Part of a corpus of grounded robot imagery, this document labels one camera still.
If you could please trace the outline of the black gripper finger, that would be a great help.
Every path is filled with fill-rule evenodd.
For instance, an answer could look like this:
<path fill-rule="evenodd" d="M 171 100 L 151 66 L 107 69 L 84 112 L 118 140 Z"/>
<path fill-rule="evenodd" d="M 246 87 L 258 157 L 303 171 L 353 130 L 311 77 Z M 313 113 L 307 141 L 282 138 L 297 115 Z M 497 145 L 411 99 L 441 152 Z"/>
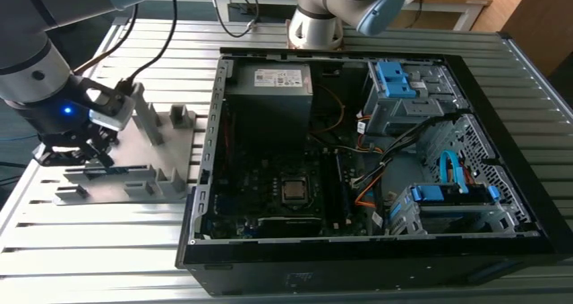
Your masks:
<path fill-rule="evenodd" d="M 82 144 L 82 151 L 87 161 L 98 161 L 98 163 L 110 168 L 115 162 L 110 157 L 107 150 L 110 148 L 108 142 L 100 137 L 91 138 Z"/>
<path fill-rule="evenodd" d="M 80 166 L 86 164 L 86 157 L 80 150 L 59 152 L 44 144 L 33 149 L 32 156 L 40 166 Z"/>

